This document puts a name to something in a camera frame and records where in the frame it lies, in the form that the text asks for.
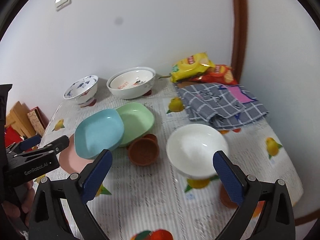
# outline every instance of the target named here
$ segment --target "white bowl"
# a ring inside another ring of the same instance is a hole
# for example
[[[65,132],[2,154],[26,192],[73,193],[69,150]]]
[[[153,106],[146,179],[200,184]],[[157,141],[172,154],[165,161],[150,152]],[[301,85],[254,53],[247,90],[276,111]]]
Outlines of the white bowl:
[[[204,124],[188,124],[174,131],[167,141],[172,165],[189,179],[208,179],[217,174],[212,158],[216,151],[229,155],[228,143],[221,133]]]
[[[80,78],[74,82],[64,93],[63,98],[85,107],[94,101],[98,89],[98,77],[95,75]]]
[[[148,67],[135,67],[121,71],[107,82],[110,92],[122,99],[137,98],[154,85],[156,72]]]
[[[129,89],[140,86],[153,78],[153,73],[149,70],[140,69],[125,72],[111,81],[110,87],[113,89]]]

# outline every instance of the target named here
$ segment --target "tablecloth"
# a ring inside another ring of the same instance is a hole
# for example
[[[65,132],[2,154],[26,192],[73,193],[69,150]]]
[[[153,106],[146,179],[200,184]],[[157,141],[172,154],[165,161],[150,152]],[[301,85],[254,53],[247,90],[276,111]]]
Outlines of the tablecloth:
[[[171,166],[165,151],[166,141],[178,127],[191,123],[185,111],[167,114],[168,104],[176,96],[169,79],[158,79],[150,96],[130,100],[114,97],[106,86],[101,85],[94,106],[80,108],[65,100],[49,122],[40,146],[62,135],[71,136],[82,120],[106,108],[139,102],[154,114],[155,124],[150,133],[157,136],[160,147],[156,163],[138,167],[129,161],[125,148],[114,150],[112,167],[103,181],[112,195],[99,195],[87,203],[110,240],[130,240],[140,231],[159,228],[171,232],[174,240],[211,240],[220,233],[235,211],[220,201],[220,180],[211,181],[203,189],[191,189],[185,193],[186,178]],[[65,128],[55,131],[55,124],[60,119],[64,119]],[[302,184],[285,149],[281,148],[278,155],[269,159],[266,138],[280,141],[265,120],[243,127],[238,133],[230,131],[224,136],[229,145],[230,160],[239,165],[245,174],[254,174],[260,181],[266,182],[283,179],[292,204],[300,199]],[[62,168],[47,174],[51,180],[65,179],[68,175]],[[73,233],[82,239],[67,201],[62,200],[62,205]],[[256,222],[257,218],[251,220],[243,239],[250,236]]]

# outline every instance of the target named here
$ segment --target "human hand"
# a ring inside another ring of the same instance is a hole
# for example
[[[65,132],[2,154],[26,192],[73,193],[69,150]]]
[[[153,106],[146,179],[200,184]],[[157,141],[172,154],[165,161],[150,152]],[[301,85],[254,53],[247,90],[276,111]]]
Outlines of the human hand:
[[[35,197],[35,190],[33,189],[33,181],[29,181],[27,183],[25,183],[25,186],[28,189],[28,192],[26,194],[26,197],[23,201],[23,203],[21,204],[21,209],[22,211],[27,214],[26,216],[26,220],[25,220],[25,224],[28,227],[29,226],[29,219],[30,219],[30,211],[31,211],[31,207],[32,207],[32,203],[33,203],[33,198]],[[20,217],[20,210],[19,208],[8,202],[8,201],[4,201],[2,203],[2,207],[4,209],[4,212],[6,213],[6,215],[8,217],[11,218],[18,218]]]

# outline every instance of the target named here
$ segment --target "blue and white porcelain bowl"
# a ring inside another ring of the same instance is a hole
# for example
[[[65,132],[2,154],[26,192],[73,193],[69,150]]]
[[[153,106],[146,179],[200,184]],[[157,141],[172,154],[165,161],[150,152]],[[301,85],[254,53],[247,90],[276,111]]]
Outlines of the blue and white porcelain bowl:
[[[94,101],[98,89],[98,77],[95,75],[80,78],[74,82],[64,93],[63,98],[85,107]]]

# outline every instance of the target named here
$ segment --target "pink plate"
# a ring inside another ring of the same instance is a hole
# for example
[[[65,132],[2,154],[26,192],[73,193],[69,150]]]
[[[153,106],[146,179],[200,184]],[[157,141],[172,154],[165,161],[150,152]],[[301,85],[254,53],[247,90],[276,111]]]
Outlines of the pink plate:
[[[76,154],[74,134],[70,136],[69,140],[69,147],[60,153],[59,163],[61,168],[69,174],[74,172],[80,173],[93,160],[83,159]]]

